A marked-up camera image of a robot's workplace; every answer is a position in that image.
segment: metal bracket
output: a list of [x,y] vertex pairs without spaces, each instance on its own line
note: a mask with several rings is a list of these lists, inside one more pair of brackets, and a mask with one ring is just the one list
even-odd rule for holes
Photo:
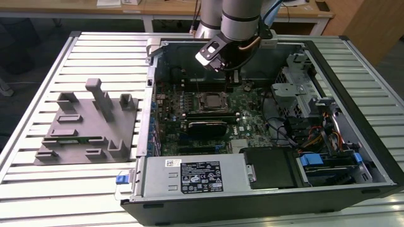
[[309,101],[309,114],[318,114],[318,107],[329,106],[334,102],[332,97],[326,98],[312,98]]
[[148,60],[150,57],[154,57],[162,50],[160,49],[161,46],[166,46],[168,43],[161,44],[161,38],[149,38],[145,43],[145,53],[149,58],[145,59],[146,63],[152,61]]
[[272,84],[272,91],[273,95],[278,97],[294,97],[306,94],[304,87],[294,84]]
[[261,40],[261,49],[274,49],[276,48],[277,41],[278,41],[277,34],[272,29],[269,31],[272,33],[272,38]]

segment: blue drive bracket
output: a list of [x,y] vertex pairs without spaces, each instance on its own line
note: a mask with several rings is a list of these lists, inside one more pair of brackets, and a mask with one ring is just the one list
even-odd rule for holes
[[324,164],[320,154],[306,154],[300,157],[302,166]]

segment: white sticker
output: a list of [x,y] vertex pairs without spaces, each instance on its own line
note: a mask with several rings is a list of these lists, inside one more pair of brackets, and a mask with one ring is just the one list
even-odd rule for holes
[[165,167],[178,167],[181,159],[165,159]]

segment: table leg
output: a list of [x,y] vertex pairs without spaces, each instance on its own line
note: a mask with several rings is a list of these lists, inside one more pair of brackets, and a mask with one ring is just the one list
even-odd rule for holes
[[4,80],[1,80],[0,78],[0,93],[5,96],[9,97],[13,95],[13,90],[12,88],[8,86],[8,84],[4,82]]
[[148,33],[153,32],[153,16],[152,15],[144,15],[142,16],[142,25],[144,25],[144,31]]
[[325,26],[328,24],[328,21],[329,21],[329,18],[318,18],[318,21],[314,24],[314,27],[313,27],[309,35],[321,35],[322,31],[325,29]]
[[52,18],[53,24],[56,27],[61,27],[61,19],[60,18]]

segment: aluminum extrusion table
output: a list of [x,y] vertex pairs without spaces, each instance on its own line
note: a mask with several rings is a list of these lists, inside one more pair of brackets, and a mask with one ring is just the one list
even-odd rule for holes
[[[88,78],[102,80],[101,89],[112,98],[130,93],[142,99],[148,65],[146,39],[186,38],[188,34],[81,33],[70,37],[0,154],[0,226],[114,226],[140,227],[114,200],[114,176],[134,167],[128,163],[34,166],[34,154],[49,129],[60,92],[73,91],[90,98]],[[284,40],[312,40],[340,78],[362,114],[404,165],[404,102],[370,67],[349,41],[338,37],[288,36]],[[138,104],[132,144],[142,118]],[[129,195],[122,186],[121,193]],[[185,226],[402,226],[404,195],[372,199],[326,214],[217,221]]]

